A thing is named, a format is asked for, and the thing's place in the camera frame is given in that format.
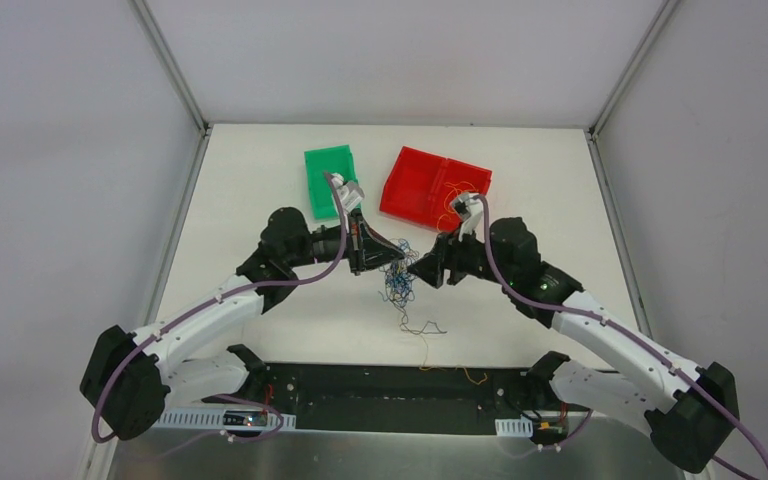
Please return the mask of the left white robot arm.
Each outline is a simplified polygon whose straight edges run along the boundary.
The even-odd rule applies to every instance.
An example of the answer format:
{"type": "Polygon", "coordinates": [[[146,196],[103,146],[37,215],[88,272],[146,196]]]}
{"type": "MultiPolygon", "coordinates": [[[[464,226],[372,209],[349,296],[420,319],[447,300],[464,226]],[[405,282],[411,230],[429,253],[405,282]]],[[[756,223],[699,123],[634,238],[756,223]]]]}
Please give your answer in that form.
{"type": "Polygon", "coordinates": [[[99,335],[80,383],[94,408],[94,441],[136,438],[176,403],[227,393],[241,404],[257,402],[265,378],[242,348],[229,347],[206,359],[193,353],[265,315],[297,287],[324,279],[342,260],[359,275],[404,257],[359,209],[339,225],[317,230],[309,229],[294,207],[274,211],[254,252],[194,305],[131,332],[114,325],[99,335]]]}

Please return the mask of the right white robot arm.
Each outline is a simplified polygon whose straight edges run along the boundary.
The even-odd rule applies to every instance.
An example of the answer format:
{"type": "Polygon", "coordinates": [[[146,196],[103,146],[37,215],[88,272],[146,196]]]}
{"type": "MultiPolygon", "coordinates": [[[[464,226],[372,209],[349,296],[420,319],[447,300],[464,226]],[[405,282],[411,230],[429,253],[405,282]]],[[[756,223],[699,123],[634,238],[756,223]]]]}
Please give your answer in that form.
{"type": "Polygon", "coordinates": [[[434,288],[474,276],[501,285],[524,316],[584,346],[605,361],[604,374],[551,351],[527,374],[529,400],[603,413],[637,430],[676,467],[698,474],[716,456],[740,416],[736,380],[725,366],[702,367],[629,331],[576,279],[541,258],[519,217],[494,221],[478,240],[456,229],[437,236],[409,268],[434,288]]]}

